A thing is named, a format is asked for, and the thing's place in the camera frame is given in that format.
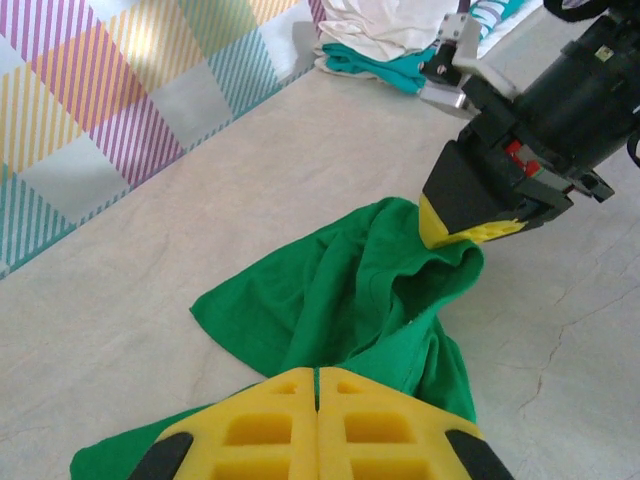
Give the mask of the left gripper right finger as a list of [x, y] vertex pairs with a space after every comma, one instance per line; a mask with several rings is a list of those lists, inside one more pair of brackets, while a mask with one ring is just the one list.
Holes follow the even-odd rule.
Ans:
[[511, 479], [472, 422], [345, 369], [318, 372], [320, 479]]

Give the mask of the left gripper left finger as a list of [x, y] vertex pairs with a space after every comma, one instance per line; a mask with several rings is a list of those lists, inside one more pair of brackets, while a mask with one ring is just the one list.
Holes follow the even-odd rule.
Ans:
[[131, 479], [316, 479], [314, 371], [295, 368], [164, 429]]

